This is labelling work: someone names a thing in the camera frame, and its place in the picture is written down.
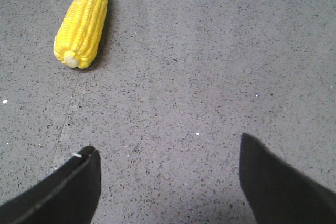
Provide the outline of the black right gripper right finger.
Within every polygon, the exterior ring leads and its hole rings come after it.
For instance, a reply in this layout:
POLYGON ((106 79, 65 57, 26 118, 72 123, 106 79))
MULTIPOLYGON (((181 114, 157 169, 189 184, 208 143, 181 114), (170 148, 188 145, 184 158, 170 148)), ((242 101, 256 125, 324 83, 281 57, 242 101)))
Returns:
POLYGON ((335 223, 335 193, 242 134, 239 179, 257 223, 335 223))

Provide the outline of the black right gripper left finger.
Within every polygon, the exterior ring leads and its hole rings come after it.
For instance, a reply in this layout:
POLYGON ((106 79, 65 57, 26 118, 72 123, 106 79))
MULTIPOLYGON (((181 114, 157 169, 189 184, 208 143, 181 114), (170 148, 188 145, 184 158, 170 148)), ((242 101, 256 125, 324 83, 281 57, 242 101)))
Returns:
POLYGON ((91 223, 100 194, 100 155, 86 146, 50 176, 1 205, 1 223, 91 223))

